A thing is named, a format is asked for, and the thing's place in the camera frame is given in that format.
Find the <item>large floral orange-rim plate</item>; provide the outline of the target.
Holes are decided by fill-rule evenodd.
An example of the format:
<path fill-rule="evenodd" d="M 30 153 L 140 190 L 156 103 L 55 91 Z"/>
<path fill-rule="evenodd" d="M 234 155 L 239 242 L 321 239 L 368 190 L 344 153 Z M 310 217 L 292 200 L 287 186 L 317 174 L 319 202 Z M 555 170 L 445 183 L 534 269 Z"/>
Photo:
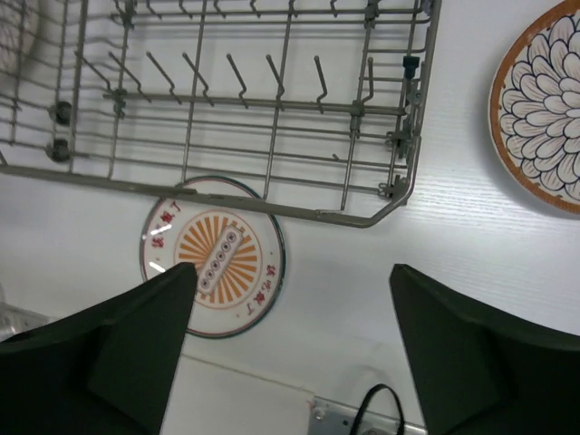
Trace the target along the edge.
<path fill-rule="evenodd" d="M 490 88 L 488 126 L 501 164 L 522 189 L 578 214 L 578 2 L 549 9 L 511 45 Z"/>

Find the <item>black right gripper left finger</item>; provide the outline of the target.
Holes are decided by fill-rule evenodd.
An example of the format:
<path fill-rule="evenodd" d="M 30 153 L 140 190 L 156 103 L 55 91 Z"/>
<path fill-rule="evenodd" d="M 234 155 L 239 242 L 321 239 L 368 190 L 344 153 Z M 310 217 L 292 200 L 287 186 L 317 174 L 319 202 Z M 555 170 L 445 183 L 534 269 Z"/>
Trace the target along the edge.
<path fill-rule="evenodd" d="M 3 341 L 2 433 L 160 433 L 197 281 L 180 263 Z"/>

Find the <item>small sunburst pattern plate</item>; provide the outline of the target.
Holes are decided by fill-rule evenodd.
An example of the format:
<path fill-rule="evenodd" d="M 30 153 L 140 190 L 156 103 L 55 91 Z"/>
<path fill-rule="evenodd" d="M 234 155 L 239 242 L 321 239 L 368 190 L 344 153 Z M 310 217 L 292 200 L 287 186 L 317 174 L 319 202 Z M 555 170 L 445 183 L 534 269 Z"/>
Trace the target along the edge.
<path fill-rule="evenodd" d="M 149 280 L 182 262 L 198 273 L 188 332 L 232 337 L 263 320 L 280 296 L 284 233 L 273 215 L 161 198 L 141 233 L 141 275 Z"/>

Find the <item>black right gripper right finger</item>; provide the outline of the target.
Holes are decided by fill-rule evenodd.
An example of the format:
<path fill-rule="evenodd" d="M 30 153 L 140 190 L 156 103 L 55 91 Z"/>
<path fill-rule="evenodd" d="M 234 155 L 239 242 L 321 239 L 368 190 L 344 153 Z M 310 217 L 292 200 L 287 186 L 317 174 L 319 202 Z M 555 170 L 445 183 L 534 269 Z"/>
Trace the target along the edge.
<path fill-rule="evenodd" d="M 391 297 L 429 434 L 576 434 L 579 338 L 403 264 Z"/>

